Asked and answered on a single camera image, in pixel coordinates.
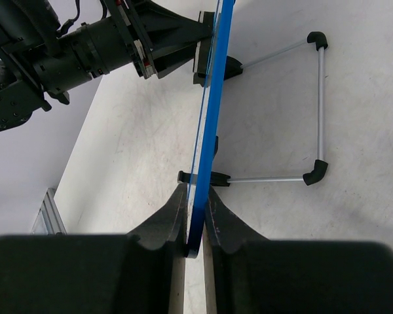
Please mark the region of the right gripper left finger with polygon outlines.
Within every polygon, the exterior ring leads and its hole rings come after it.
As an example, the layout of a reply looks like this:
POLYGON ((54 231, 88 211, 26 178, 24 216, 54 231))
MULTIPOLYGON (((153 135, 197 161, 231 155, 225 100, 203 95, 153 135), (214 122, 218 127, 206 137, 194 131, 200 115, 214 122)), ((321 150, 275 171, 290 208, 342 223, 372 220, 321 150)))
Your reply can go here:
POLYGON ((0 237, 0 313, 182 313, 187 187, 127 234, 0 237))

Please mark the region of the blue framed whiteboard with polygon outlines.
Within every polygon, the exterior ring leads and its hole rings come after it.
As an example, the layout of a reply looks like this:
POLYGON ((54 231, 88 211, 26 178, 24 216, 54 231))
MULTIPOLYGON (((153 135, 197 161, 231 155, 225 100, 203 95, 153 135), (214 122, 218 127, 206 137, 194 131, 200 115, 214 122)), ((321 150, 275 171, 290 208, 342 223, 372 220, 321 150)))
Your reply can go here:
POLYGON ((187 258, 198 256, 202 241, 204 210, 208 202, 234 4, 234 1, 217 1, 214 12, 213 35, 210 40, 206 62, 206 78, 204 80, 190 179, 187 184, 189 210, 189 227, 185 251, 187 258))

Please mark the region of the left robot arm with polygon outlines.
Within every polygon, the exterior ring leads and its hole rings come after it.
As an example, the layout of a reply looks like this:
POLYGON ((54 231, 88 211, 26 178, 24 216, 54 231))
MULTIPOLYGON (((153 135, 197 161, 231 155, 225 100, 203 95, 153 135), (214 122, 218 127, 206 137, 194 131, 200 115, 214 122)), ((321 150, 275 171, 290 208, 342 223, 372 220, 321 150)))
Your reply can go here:
POLYGON ((163 78, 195 57, 214 32, 214 14, 197 20, 152 1, 102 1, 103 14, 71 31, 48 1, 0 1, 0 131, 25 124, 49 99, 132 64, 163 78))

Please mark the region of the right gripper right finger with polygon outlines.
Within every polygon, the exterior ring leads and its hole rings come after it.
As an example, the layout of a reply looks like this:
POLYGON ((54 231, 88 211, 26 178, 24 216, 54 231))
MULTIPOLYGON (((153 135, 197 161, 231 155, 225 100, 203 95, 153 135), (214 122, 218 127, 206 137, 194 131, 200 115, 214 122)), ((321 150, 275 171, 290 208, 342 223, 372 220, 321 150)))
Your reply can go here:
POLYGON ((372 241, 268 239, 211 190, 208 313, 393 313, 393 250, 372 241))

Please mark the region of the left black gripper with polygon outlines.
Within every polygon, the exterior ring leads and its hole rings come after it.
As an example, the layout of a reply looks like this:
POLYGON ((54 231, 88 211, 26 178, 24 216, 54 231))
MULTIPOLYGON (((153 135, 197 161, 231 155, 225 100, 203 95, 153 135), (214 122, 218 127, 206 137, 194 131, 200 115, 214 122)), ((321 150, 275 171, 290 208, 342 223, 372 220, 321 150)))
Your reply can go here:
POLYGON ((153 1, 102 1, 108 24, 101 59, 105 74, 132 64, 140 77, 162 79, 210 47, 212 23, 176 14, 153 1))

